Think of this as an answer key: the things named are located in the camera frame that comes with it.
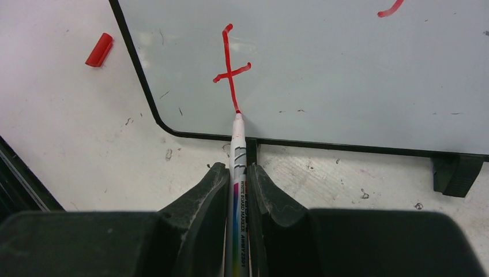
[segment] whiteboard stand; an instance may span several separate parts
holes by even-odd
[[[234,117],[234,110],[231,109],[228,99],[218,96],[224,95],[221,93],[226,93],[228,88],[210,84],[209,72],[212,74],[220,73],[223,69],[219,63],[219,59],[222,58],[222,42],[217,29],[225,26],[224,23],[228,24],[229,20],[239,21],[239,18],[223,16],[227,13],[237,12],[240,10],[239,7],[223,6],[224,2],[221,0],[210,1],[207,3],[210,5],[207,12],[211,12],[212,7],[219,9],[215,11],[216,14],[211,14],[212,19],[209,19],[207,14],[204,18],[200,18],[198,15],[202,14],[202,11],[194,2],[189,1],[174,3],[143,1],[135,3],[129,0],[110,0],[110,4],[156,123],[166,132],[178,137],[230,141],[232,120],[226,120],[226,117]],[[296,3],[291,1],[289,4],[290,11],[293,12]],[[444,55],[440,61],[451,63],[444,68],[456,68],[462,71],[443,72],[443,70],[430,67],[438,66],[437,63],[425,64],[425,61],[428,61],[426,57],[432,57],[432,34],[436,33],[440,26],[434,25],[433,29],[429,29],[426,27],[428,20],[424,18],[427,15],[421,13],[413,16],[409,13],[437,9],[435,4],[419,3],[403,9],[403,12],[397,14],[394,25],[375,18],[376,13],[373,12],[373,9],[368,11],[361,7],[347,9],[349,5],[354,4],[356,5],[356,1],[325,2],[313,3],[304,7],[303,14],[311,13],[322,18],[320,24],[313,25],[316,28],[314,32],[324,33],[324,36],[318,36],[319,38],[325,38],[329,42],[343,43],[331,45],[321,42],[306,43],[306,46],[311,44],[327,46],[326,49],[318,53],[324,55],[327,53],[328,56],[315,55],[314,58],[306,55],[311,51],[314,52],[314,49],[306,47],[305,52],[301,49],[304,47],[302,41],[312,39],[310,37],[301,36],[292,40],[287,39],[287,43],[282,43],[282,39],[290,38],[291,33],[282,34],[287,28],[281,23],[300,25],[302,22],[300,16],[298,17],[296,14],[294,17],[296,21],[289,22],[288,16],[290,14],[282,17],[280,13],[275,12],[276,7],[273,5],[261,7],[261,2],[253,1],[242,4],[242,11],[250,14],[255,12],[256,6],[253,5],[260,5],[261,13],[254,14],[260,20],[264,20],[268,16],[274,18],[267,22],[251,20],[246,21],[247,23],[236,24],[236,26],[243,28],[240,29],[241,34],[238,31],[234,32],[236,34],[235,40],[239,41],[234,46],[246,49],[256,49],[261,46],[265,49],[264,51],[284,47],[287,49],[286,52],[282,49],[283,51],[272,51],[267,55],[255,50],[251,51],[251,54],[242,54],[235,50],[237,54],[235,53],[234,62],[241,65],[251,59],[254,64],[253,70],[255,70],[251,70],[250,74],[246,76],[244,74],[241,79],[244,81],[240,84],[243,88],[242,91],[248,93],[242,97],[246,100],[244,101],[244,108],[250,111],[248,114],[250,118],[246,118],[247,114],[244,114],[245,121],[251,122],[246,126],[247,135],[251,139],[250,145],[253,145],[250,147],[249,164],[256,162],[258,144],[422,156],[432,159],[435,191],[448,196],[465,197],[479,174],[483,162],[489,161],[489,144],[483,139],[486,137],[485,132],[487,131],[485,119],[489,118],[489,114],[485,114],[484,105],[487,98],[485,98],[485,94],[480,94],[481,88],[485,87],[488,80],[480,77],[485,70],[485,63],[483,61],[478,62],[480,59],[474,55],[469,55],[467,59],[459,57],[460,55],[453,55],[450,52],[453,49],[447,48],[445,52],[436,51],[436,53]],[[371,1],[369,5],[374,4],[376,4],[375,1]],[[470,21],[471,18],[477,23],[484,23],[486,12],[481,11],[475,4],[461,4],[455,0],[446,3],[446,6],[447,9],[462,10],[464,14],[472,14],[472,16],[460,19],[454,17],[456,12],[441,13],[436,24],[446,23],[460,27],[457,20],[462,20],[465,29],[446,33],[445,36],[437,36],[440,41],[436,42],[440,45],[452,45],[441,41],[441,39],[449,39],[467,42],[459,45],[465,50],[472,49],[472,46],[476,47],[466,51],[466,53],[480,54],[486,51],[487,46],[484,44],[486,37],[482,35],[482,31],[473,31],[472,28],[476,24]],[[317,10],[330,10],[331,12],[328,16],[323,16],[316,14]],[[373,49],[375,51],[371,54],[379,55],[379,68],[369,67],[371,60],[359,58],[364,56],[362,53],[356,53],[356,56],[351,57],[348,53],[343,53],[347,49],[352,53],[358,50],[354,47],[354,43],[352,44],[351,39],[353,38],[348,35],[348,32],[346,35],[342,35],[342,39],[327,39],[326,36],[340,34],[335,32],[331,34],[331,31],[334,31],[328,29],[331,24],[322,23],[326,20],[334,21],[335,16],[338,16],[337,12],[333,12],[335,10],[341,14],[346,12],[359,13],[359,17],[352,16],[352,18],[360,20],[359,22],[373,24],[376,27],[378,31],[375,32],[372,31],[373,29],[367,29],[364,32],[356,30],[355,33],[362,35],[362,41],[367,42],[367,44],[361,43],[361,49]],[[173,12],[181,13],[181,16],[179,14],[174,16]],[[254,29],[247,25],[254,21],[260,22],[262,25],[253,25]],[[362,28],[364,25],[357,24],[358,22],[342,22],[354,24],[355,28]],[[404,24],[409,28],[409,32],[413,36],[411,39],[416,38],[416,42],[423,45],[419,48],[421,54],[402,56],[406,53],[402,47],[408,45],[404,40],[409,39],[409,37],[405,36],[405,32],[400,32],[401,29],[395,27],[396,24],[399,26]],[[265,40],[261,36],[255,38],[257,32],[261,34],[266,32],[271,37],[266,37]],[[164,34],[168,33],[173,33],[173,35],[168,35],[168,40],[165,40]],[[458,39],[457,35],[467,35],[468,37]],[[376,38],[383,39],[382,44],[376,43]],[[182,49],[185,49],[185,53],[188,55],[182,54]],[[286,55],[291,62],[299,67],[280,66],[282,65],[280,62],[284,60],[281,55]],[[400,55],[404,58],[404,62],[398,60]],[[306,62],[303,60],[304,58],[311,58],[312,60]],[[393,64],[385,66],[382,61]],[[464,66],[452,66],[460,62],[464,62]],[[331,64],[339,66],[339,68],[327,66]],[[465,65],[469,64],[475,65],[467,69],[469,70],[467,72]],[[263,72],[270,74],[263,78],[257,77],[255,73],[259,70],[264,70]],[[290,79],[283,79],[278,76],[281,76],[282,73],[293,76],[297,71],[302,72],[302,77],[292,80],[295,81],[294,85],[282,84],[283,86],[278,89],[277,85],[281,81]],[[404,77],[397,76],[400,72],[406,73],[406,76],[412,80],[407,81]],[[464,88],[466,93],[474,93],[472,97],[461,95],[463,89],[456,88],[454,85],[446,85],[446,82],[454,80],[453,76],[460,77],[465,73],[468,77]],[[430,79],[425,80],[424,77],[428,74],[434,75],[430,75]],[[324,79],[325,76],[332,79],[324,80],[325,83],[318,81]],[[343,80],[346,76],[351,77],[351,80]],[[256,80],[260,80],[261,83],[257,85]],[[365,86],[369,83],[378,84],[373,87]],[[369,95],[378,89],[382,93]],[[297,91],[303,95],[294,96],[299,98],[288,96],[291,92],[294,94]],[[318,91],[328,91],[332,94],[317,93]],[[440,99],[440,93],[449,94],[452,98],[442,98],[444,100],[439,100],[437,103],[433,99]],[[297,103],[308,105],[308,108],[294,106]],[[326,103],[327,106],[321,106],[319,103]],[[349,103],[357,103],[358,106],[348,106]],[[268,114],[267,110],[273,109],[276,110],[273,115],[271,112]],[[456,123],[453,128],[450,126],[452,121]],[[282,126],[283,123],[281,124],[281,122],[287,122],[288,125]]]

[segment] white marker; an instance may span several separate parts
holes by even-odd
[[[245,122],[236,113],[230,147],[230,189],[224,276],[249,276]]]

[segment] white table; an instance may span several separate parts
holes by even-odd
[[[227,162],[226,142],[156,125],[107,1],[21,2],[0,3],[0,134],[66,210],[158,210],[207,164]],[[84,62],[102,32],[114,46],[94,69]],[[259,154],[274,182],[308,208],[417,211],[420,203],[419,212],[448,214],[489,272],[486,164],[458,199],[433,191],[425,158],[270,145]]]

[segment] red curved stroke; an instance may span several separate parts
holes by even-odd
[[[234,81],[232,80],[232,76],[238,75],[239,73],[248,71],[251,69],[251,63],[249,62],[246,66],[242,66],[239,69],[236,69],[234,71],[231,70],[231,58],[230,58],[230,52],[229,52],[229,38],[228,38],[228,33],[232,30],[232,24],[229,24],[224,28],[223,30],[223,40],[224,40],[224,58],[226,61],[226,73],[218,74],[216,78],[214,78],[212,81],[214,83],[219,82],[219,80],[223,78],[227,78],[230,82],[230,89],[231,89],[231,99],[232,99],[232,104],[234,105],[234,110],[236,113],[241,113],[239,111],[238,107],[238,101],[236,100],[236,92],[234,90]]]
[[[399,9],[399,7],[403,4],[403,2],[404,2],[404,0],[396,0],[394,5],[392,5],[392,7],[390,9],[378,12],[377,16],[378,17],[391,16],[393,13],[396,12],[397,9]]]

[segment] black whiteboard frame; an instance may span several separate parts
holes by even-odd
[[[163,128],[167,133],[176,136],[176,137],[185,137],[185,138],[195,138],[195,139],[203,139],[203,140],[221,140],[221,141],[231,141],[231,136],[221,136],[215,134],[199,134],[199,133],[187,133],[187,132],[179,132],[168,127],[163,120],[161,119],[158,110],[156,108],[155,101],[153,99],[153,95],[151,94],[151,90],[149,89],[148,82],[146,80],[146,76],[144,75],[144,71],[141,66],[141,62],[136,52],[136,48],[134,46],[131,34],[129,32],[129,28],[126,24],[126,19],[124,18],[124,14],[122,13],[121,6],[119,5],[118,0],[109,0],[109,3],[112,7],[112,11],[114,12],[115,19],[117,24],[119,25],[119,29],[121,30],[122,37],[124,38],[124,42],[126,43],[127,51],[131,57],[134,68],[136,70],[137,76],[142,86],[142,90],[146,96],[146,99],[149,104],[149,108],[151,109],[151,113],[155,118],[156,123]],[[374,153],[374,154],[389,154],[389,155],[402,155],[402,156],[418,156],[425,158],[450,158],[454,155],[475,155],[481,156],[484,158],[486,162],[489,162],[489,155],[481,155],[481,154],[467,154],[467,153],[456,153],[456,152],[440,152],[440,151],[428,151],[428,150],[415,150],[415,149],[402,149],[402,148],[388,148],[388,147],[372,147],[372,146],[361,146],[361,145],[345,145],[345,144],[330,144],[330,143],[312,143],[305,141],[291,141],[291,140],[274,140],[274,139],[265,139],[265,138],[254,138],[256,139],[258,144],[269,144],[269,145],[281,145],[281,146],[292,146],[292,147],[306,147],[306,148],[318,148],[318,149],[331,149],[331,150],[339,150],[339,151],[352,151],[352,152],[366,152],[366,153]]]

